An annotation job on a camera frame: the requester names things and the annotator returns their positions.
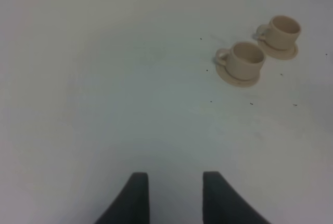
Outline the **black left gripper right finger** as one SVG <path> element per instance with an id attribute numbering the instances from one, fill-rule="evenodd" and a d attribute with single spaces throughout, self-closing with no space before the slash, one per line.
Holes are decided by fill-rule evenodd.
<path id="1" fill-rule="evenodd" d="M 268 223 L 217 171 L 203 173 L 203 223 Z"/>

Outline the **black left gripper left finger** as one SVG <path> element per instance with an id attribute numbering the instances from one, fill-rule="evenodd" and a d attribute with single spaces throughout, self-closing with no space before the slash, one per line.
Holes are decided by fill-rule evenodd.
<path id="1" fill-rule="evenodd" d="M 95 222 L 97 224 L 150 223 L 148 174 L 145 172 L 131 174 L 122 191 Z"/>

